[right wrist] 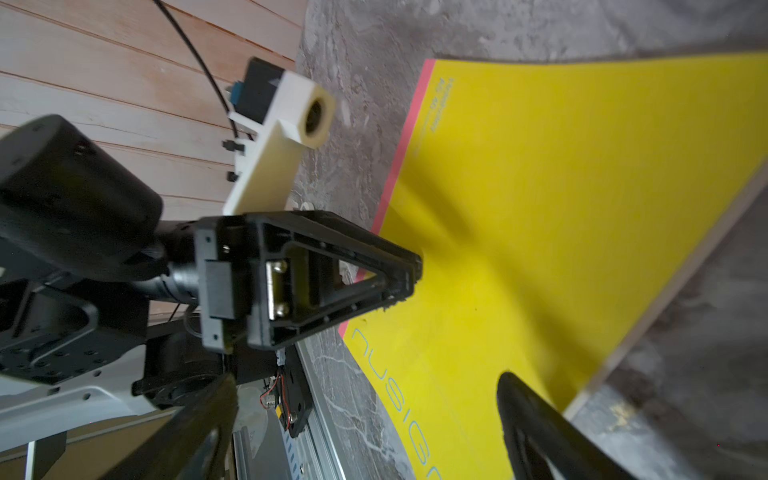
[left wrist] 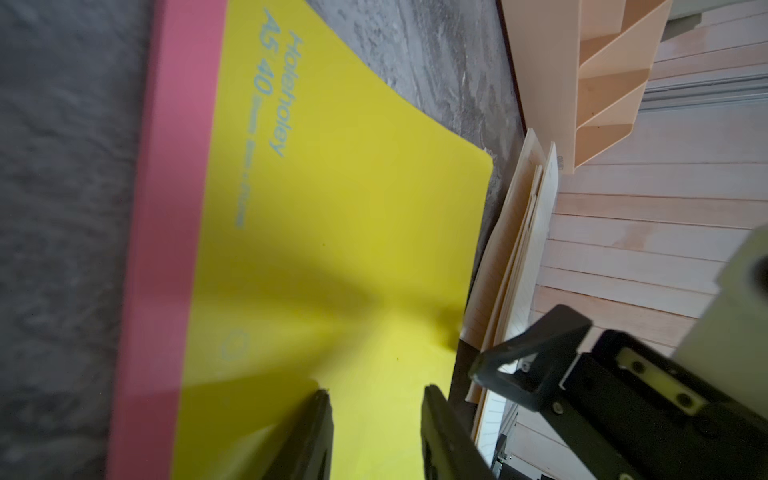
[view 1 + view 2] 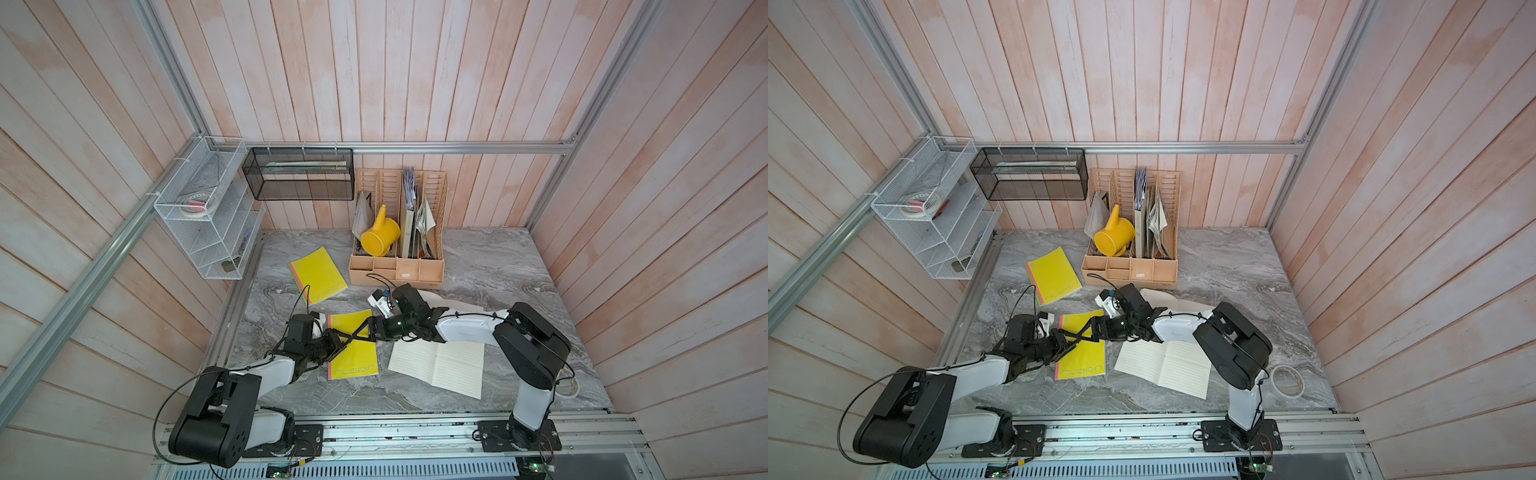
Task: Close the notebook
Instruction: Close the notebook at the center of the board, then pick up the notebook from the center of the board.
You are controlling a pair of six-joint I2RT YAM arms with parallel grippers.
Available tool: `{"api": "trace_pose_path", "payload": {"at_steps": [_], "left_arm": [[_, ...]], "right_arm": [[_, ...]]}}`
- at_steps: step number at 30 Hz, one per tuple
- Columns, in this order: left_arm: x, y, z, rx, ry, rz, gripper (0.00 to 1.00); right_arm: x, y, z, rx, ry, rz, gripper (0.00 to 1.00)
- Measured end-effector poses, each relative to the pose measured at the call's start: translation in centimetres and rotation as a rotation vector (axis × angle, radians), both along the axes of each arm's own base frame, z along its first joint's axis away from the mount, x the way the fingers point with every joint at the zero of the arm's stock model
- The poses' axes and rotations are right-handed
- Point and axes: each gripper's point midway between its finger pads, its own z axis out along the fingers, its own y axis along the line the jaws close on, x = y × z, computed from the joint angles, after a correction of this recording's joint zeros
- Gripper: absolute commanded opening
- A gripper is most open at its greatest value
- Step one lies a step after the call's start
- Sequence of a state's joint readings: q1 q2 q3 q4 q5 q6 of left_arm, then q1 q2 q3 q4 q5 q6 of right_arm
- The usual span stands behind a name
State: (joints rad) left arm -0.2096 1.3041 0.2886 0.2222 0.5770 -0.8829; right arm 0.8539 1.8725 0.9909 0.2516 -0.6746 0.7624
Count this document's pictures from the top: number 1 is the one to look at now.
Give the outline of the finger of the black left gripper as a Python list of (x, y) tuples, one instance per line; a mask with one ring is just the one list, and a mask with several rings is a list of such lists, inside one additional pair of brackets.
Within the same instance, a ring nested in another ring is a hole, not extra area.
[(245, 217), (253, 273), (247, 343), (277, 350), (414, 294), (421, 257), (329, 211)]

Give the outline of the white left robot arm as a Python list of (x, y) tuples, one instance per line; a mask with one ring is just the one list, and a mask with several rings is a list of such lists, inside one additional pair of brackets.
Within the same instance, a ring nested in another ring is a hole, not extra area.
[(326, 211), (165, 222), (59, 115), (1, 141), (1, 447), (188, 405), (410, 297), (418, 254)]

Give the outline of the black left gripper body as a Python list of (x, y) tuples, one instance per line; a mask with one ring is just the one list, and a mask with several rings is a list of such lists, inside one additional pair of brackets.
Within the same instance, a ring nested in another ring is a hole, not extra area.
[(163, 222), (169, 255), (161, 299), (195, 304), (205, 349), (235, 345), (276, 351), (288, 345), (288, 217), (236, 215)]

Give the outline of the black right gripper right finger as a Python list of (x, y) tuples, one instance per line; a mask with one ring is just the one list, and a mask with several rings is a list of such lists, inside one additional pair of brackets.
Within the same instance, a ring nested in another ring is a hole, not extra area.
[(496, 400), (516, 479), (633, 477), (515, 374), (501, 374)]

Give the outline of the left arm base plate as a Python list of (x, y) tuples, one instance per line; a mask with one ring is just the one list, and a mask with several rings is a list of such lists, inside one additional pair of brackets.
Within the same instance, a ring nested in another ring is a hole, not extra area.
[(278, 418), (291, 438), (297, 438), (307, 426), (314, 401), (298, 348), (289, 346), (278, 352), (273, 392), (277, 396)]

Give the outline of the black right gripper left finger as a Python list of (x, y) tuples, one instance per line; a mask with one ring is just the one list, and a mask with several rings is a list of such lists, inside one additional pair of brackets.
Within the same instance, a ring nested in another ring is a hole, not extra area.
[(221, 479), (238, 412), (234, 377), (219, 376), (104, 479)]

